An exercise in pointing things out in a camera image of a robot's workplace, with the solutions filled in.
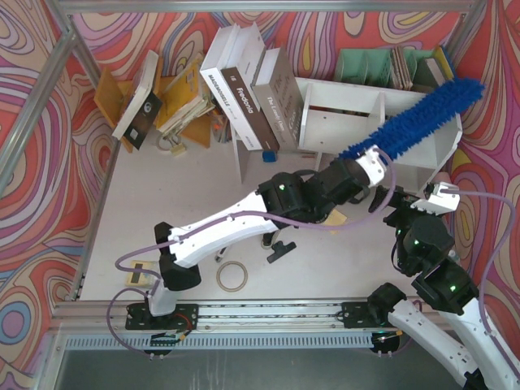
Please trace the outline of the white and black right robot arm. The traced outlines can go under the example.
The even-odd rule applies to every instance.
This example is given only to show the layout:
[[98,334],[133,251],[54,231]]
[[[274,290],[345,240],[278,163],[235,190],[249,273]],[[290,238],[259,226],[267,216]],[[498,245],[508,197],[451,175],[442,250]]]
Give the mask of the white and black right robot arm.
[[394,211],[383,219],[396,230],[391,261],[401,274],[413,278],[418,296],[447,320],[454,340],[425,318],[405,294],[386,283],[367,299],[368,316],[380,326],[393,325],[427,350],[464,389],[517,389],[519,360],[488,316],[484,289],[449,252],[454,239],[442,215],[457,209],[464,191],[454,185],[432,185],[426,198],[398,187],[378,186],[369,211],[385,206]]

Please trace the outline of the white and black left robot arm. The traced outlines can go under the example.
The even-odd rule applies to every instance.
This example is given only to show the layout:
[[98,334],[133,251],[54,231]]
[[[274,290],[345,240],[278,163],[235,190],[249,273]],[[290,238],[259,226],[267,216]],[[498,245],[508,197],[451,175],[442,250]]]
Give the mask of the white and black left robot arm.
[[278,173],[236,204],[189,226],[158,223],[154,236],[162,280],[150,294],[149,312],[172,314],[180,292],[201,283],[198,263],[213,252],[291,222],[322,223],[336,206],[361,202],[383,177],[377,162],[336,159],[322,171]]

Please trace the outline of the blue microfiber duster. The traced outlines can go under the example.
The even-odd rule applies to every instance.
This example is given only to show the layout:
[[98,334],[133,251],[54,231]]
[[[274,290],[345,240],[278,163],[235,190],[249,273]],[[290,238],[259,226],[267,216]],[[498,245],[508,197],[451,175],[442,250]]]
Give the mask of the blue microfiber duster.
[[485,85],[476,79],[448,80],[369,136],[340,152],[338,158],[356,159],[374,146],[394,161],[475,104],[482,98],[484,89]]

